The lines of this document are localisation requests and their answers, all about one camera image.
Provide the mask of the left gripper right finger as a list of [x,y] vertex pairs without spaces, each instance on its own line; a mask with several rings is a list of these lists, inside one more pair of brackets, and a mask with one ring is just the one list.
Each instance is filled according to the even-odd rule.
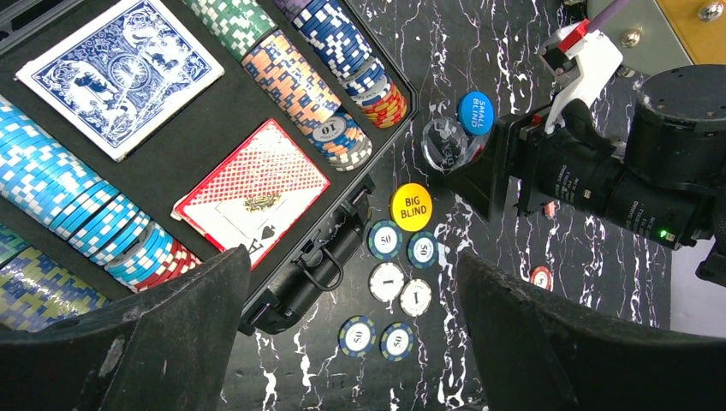
[[463,253],[456,275],[492,410],[722,410],[725,341],[604,315]]

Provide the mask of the red playing card deck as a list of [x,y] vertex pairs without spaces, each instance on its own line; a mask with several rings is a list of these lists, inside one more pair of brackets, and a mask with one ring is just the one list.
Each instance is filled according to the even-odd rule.
[[243,246],[257,265],[329,187],[273,119],[179,199],[171,212],[219,251]]

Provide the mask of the blue small blind button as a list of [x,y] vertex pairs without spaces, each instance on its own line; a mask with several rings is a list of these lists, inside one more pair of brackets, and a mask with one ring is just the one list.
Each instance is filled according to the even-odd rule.
[[494,106],[481,91],[471,91],[459,101],[458,121],[464,130],[474,136],[488,134],[495,121]]

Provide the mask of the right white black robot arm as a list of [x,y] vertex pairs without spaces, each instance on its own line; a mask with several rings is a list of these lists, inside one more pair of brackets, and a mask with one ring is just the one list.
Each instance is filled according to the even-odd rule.
[[622,157],[576,99],[552,132],[545,130],[552,105],[500,117],[484,151],[444,183],[484,218],[503,213],[517,178],[521,216],[559,200],[673,250],[714,238],[696,274],[724,285],[725,67],[664,71],[638,97]]

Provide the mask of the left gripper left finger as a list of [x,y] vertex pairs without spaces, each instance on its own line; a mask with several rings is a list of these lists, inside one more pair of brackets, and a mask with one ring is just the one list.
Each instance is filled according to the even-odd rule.
[[3,332],[2,409],[216,409],[249,280],[238,247],[42,331]]

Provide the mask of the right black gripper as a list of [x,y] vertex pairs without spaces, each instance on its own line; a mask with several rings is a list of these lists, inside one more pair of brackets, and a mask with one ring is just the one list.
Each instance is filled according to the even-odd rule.
[[538,205],[559,200],[673,250],[695,246],[701,233],[698,196],[637,176],[615,157],[615,146],[597,131],[582,101],[569,103],[562,117],[564,126],[552,134],[533,118],[513,126],[517,115],[500,117],[484,150],[446,175],[444,186],[491,221],[503,214],[511,174],[521,180],[520,214],[532,211],[528,201],[536,194]]

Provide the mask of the clear acrylic dealer button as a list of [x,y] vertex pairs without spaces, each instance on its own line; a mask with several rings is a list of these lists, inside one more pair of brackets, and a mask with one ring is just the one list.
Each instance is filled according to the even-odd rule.
[[447,116],[434,118],[425,125],[421,146],[426,162],[443,174],[463,167],[472,158],[464,128]]

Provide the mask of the yellow big blind button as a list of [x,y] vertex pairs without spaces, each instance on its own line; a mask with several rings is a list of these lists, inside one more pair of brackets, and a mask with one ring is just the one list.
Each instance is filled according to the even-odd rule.
[[410,182],[401,185],[390,200],[390,216],[404,231],[422,230],[431,220],[432,198],[427,188]]

